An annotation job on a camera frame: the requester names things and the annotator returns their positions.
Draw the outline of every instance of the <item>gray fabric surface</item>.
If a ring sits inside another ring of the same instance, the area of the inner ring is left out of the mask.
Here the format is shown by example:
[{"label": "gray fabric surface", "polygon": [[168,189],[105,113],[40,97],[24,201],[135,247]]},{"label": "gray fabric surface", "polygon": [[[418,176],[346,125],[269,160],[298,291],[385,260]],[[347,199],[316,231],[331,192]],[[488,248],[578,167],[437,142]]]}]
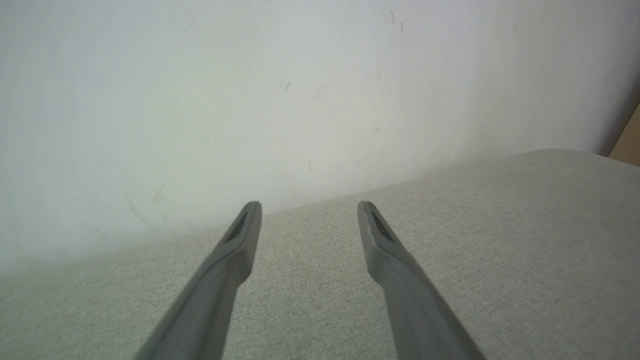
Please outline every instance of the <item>gray fabric surface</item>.
[{"label": "gray fabric surface", "polygon": [[[489,359],[640,359],[640,168],[536,151],[274,213],[226,359],[392,359],[373,201]],[[0,356],[135,354],[224,228],[0,279]]]}]

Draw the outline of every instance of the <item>light gray upholstery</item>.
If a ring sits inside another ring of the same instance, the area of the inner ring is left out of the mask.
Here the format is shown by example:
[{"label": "light gray upholstery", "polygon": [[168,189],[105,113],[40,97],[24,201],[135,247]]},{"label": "light gray upholstery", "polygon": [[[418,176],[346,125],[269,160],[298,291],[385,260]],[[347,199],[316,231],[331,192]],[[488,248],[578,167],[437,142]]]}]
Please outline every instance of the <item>light gray upholstery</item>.
[{"label": "light gray upholstery", "polygon": [[[373,201],[488,359],[640,359],[640,168],[535,151],[264,217],[226,359],[392,359]],[[0,356],[124,359],[226,227],[0,281]]]}]

